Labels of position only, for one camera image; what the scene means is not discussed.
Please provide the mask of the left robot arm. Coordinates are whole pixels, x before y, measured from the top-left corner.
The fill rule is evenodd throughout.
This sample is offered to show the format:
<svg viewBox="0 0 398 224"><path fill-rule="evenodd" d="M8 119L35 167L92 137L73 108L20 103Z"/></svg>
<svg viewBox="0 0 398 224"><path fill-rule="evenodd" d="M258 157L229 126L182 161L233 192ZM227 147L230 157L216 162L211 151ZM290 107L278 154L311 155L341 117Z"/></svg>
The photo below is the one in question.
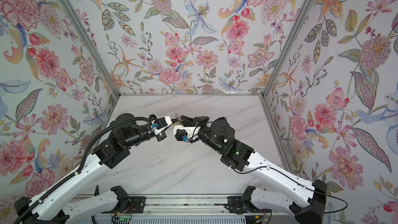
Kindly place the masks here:
<svg viewBox="0 0 398 224"><path fill-rule="evenodd" d="M121 186L79 202L71 202L83 188L105 175L130 155L130 149L145 141L166 138L166 130L177 119L155 115L135 117L122 114L97 134L84 152L79 167L35 197L15 203L17 224L72 224L102 212L123 213L132 207Z"/></svg>

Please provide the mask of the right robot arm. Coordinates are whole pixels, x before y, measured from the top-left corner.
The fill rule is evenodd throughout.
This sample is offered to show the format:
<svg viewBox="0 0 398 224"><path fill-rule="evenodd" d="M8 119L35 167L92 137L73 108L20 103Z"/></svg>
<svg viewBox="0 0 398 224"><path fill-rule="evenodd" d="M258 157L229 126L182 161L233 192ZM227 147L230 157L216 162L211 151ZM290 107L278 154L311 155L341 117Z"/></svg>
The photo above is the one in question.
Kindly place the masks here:
<svg viewBox="0 0 398 224"><path fill-rule="evenodd" d="M241 175L262 179L278 192L248 186L237 206L244 213L277 211L292 216L300 224L323 222L327 185L300 178L273 164L252 147L235 138L235 130L225 117L208 121L204 117L184 116L173 129L176 140L187 143L201 141L221 155L220 161Z"/></svg>

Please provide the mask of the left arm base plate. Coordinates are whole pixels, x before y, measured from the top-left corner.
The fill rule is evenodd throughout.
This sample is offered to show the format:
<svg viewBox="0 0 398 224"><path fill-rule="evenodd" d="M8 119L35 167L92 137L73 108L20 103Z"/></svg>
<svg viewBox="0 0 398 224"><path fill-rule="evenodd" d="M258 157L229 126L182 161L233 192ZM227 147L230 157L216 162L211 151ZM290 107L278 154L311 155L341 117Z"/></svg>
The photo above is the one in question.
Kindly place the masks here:
<svg viewBox="0 0 398 224"><path fill-rule="evenodd" d="M129 200L122 199L121 203L117 203L116 207L103 214L142 214L144 212L146 197L130 197Z"/></svg>

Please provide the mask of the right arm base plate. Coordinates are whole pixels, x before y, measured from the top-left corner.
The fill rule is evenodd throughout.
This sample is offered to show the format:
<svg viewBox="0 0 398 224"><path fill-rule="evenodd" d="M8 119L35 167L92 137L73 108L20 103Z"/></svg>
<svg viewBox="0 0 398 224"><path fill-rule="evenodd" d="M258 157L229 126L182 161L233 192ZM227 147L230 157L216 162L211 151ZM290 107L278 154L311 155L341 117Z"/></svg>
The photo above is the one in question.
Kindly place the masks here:
<svg viewBox="0 0 398 224"><path fill-rule="evenodd" d="M227 199L228 203L225 208L229 213L242 215L245 213L268 214L272 212L270 209L257 208L249 200L244 200L243 197L240 196L229 196Z"/></svg>

